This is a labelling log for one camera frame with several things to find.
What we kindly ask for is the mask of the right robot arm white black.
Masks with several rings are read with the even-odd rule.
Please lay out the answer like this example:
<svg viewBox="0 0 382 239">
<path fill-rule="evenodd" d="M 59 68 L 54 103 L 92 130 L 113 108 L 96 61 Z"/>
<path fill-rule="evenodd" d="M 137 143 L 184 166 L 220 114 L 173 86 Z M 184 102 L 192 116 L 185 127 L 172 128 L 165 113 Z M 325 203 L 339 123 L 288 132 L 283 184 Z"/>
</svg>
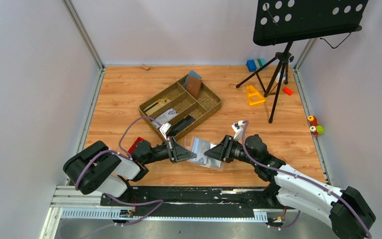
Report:
<svg viewBox="0 0 382 239">
<path fill-rule="evenodd" d="M 269 153 L 257 134 L 244 143 L 226 135 L 205 155 L 226 163 L 239 160 L 251 164 L 258 177 L 269 182 L 264 201 L 271 208 L 281 204 L 309 214 L 328 225 L 340 239 L 372 237 L 369 230 L 376 216 L 359 190 L 333 187 L 298 172 Z"/>
</svg>

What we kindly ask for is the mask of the black card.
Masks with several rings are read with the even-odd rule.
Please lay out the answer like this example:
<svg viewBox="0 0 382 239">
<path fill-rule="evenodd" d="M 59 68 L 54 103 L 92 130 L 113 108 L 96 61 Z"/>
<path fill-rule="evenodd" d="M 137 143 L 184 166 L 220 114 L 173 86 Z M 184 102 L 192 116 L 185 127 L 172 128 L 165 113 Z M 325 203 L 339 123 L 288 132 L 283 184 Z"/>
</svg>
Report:
<svg viewBox="0 0 382 239">
<path fill-rule="evenodd" d="M 195 118 L 193 118 L 192 116 L 190 115 L 186 116 L 184 119 L 181 119 L 179 122 L 177 122 L 171 127 L 167 136 L 176 136 L 178 133 L 180 133 L 189 125 L 191 125 L 194 121 L 195 121 Z"/>
</svg>

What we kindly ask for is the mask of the white VIP card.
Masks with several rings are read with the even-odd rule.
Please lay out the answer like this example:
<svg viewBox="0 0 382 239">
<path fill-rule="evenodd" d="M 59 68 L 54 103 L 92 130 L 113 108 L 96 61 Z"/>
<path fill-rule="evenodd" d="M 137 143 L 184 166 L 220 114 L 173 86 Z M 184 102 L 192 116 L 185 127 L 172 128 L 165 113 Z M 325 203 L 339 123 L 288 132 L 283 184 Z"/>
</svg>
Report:
<svg viewBox="0 0 382 239">
<path fill-rule="evenodd" d="M 193 140 L 191 151 L 196 153 L 196 158 L 190 159 L 190 162 L 197 163 L 200 165 L 206 165 L 208 161 L 208 157 L 204 155 L 204 153 L 211 149 L 211 142 L 195 137 Z"/>
</svg>

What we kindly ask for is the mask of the white patterned card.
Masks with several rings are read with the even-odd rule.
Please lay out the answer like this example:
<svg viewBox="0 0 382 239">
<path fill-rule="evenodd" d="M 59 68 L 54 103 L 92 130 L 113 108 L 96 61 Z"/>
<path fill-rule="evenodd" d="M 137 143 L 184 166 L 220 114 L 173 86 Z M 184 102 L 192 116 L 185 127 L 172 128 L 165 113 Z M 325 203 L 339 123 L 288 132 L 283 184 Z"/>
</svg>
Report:
<svg viewBox="0 0 382 239">
<path fill-rule="evenodd" d="M 165 112 L 163 112 L 161 115 L 157 116 L 155 118 L 155 121 L 151 121 L 151 124 L 155 128 L 159 128 L 161 125 L 169 122 L 171 119 L 173 119 L 177 115 L 178 115 L 178 112 L 175 109 L 170 108 L 166 110 Z"/>
</svg>

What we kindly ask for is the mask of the pink card holder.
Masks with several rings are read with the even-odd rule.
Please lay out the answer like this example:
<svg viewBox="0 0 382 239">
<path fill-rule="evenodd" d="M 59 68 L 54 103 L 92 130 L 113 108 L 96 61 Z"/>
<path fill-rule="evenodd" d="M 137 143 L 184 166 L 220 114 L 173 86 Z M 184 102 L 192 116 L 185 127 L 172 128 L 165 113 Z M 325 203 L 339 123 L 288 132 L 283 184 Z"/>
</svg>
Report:
<svg viewBox="0 0 382 239">
<path fill-rule="evenodd" d="M 195 136 L 184 139 L 185 148 L 196 154 L 196 157 L 188 159 L 188 162 L 205 168 L 222 171 L 224 163 L 205 155 L 205 152 L 214 148 L 216 144 Z"/>
</svg>

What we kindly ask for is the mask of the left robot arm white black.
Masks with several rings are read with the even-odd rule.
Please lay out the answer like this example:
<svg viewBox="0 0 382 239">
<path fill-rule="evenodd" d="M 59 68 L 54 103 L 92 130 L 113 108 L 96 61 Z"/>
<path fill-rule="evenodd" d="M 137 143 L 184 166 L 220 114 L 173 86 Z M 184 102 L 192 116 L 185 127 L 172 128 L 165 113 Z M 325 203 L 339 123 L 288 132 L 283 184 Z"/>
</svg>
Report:
<svg viewBox="0 0 382 239">
<path fill-rule="evenodd" d="M 63 171 L 82 194 L 94 191 L 111 194 L 119 205 L 126 206 L 132 201 L 129 181 L 141 180 L 149 171 L 147 164 L 162 160 L 178 163 L 195 157 L 173 137 L 154 147 L 142 140 L 136 143 L 130 158 L 110 150 L 99 140 L 71 157 Z"/>
</svg>

